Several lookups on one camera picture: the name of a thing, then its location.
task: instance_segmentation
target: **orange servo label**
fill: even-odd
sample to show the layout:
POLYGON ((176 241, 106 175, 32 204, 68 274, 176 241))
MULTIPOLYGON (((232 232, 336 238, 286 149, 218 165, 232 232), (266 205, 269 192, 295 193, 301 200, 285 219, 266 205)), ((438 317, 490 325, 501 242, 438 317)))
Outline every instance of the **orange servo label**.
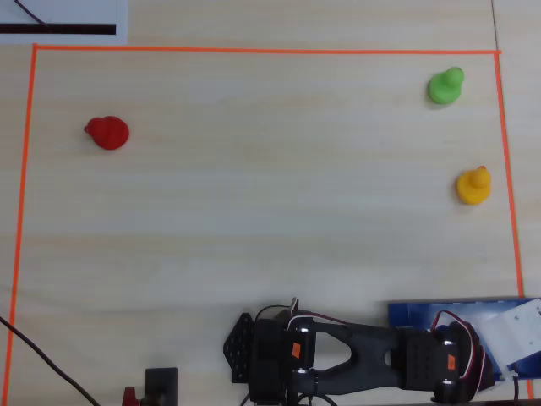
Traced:
POLYGON ((301 358, 301 344, 293 343, 293 357, 296 359, 301 358))
POLYGON ((455 368, 456 368, 456 358, 453 355, 448 354, 447 355, 447 369, 455 370, 455 368))

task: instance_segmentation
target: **red game piece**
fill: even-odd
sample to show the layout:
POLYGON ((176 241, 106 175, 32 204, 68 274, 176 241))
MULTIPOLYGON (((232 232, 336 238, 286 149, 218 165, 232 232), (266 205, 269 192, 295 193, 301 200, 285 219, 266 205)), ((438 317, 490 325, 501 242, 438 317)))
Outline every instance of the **red game piece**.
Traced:
POLYGON ((128 125, 118 117, 92 118, 85 132, 104 150, 116 150, 126 144, 129 137, 128 125))

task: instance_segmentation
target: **green game piece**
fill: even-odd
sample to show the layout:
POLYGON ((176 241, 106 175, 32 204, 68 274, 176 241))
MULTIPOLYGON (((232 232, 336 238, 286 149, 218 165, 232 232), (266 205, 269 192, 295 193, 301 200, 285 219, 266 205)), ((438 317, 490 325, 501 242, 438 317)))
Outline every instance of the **green game piece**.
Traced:
POLYGON ((434 103, 451 104, 462 91, 464 71, 460 68, 449 68, 435 75, 429 82, 429 96, 434 103))

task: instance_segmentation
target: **game piece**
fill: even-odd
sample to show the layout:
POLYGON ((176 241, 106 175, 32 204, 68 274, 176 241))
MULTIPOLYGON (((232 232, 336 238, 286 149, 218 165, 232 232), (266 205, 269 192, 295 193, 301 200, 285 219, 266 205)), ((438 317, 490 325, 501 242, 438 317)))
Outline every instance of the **game piece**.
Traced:
POLYGON ((451 104, 462 91, 464 71, 460 68, 449 68, 435 75, 429 82, 429 96, 434 103, 451 104))
POLYGON ((129 137, 128 125, 114 116, 92 118, 86 124, 85 132, 104 150, 120 148, 129 137))
POLYGON ((490 196, 490 172, 478 167, 463 173, 456 181, 458 197, 467 205, 478 205, 490 196))

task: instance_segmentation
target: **black strip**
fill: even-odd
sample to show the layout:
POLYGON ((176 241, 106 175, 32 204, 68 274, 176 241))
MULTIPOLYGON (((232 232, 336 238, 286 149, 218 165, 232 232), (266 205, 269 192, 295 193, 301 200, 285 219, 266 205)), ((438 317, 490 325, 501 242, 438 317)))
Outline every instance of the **black strip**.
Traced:
POLYGON ((116 24, 0 24, 0 34, 81 34, 114 36, 116 24))

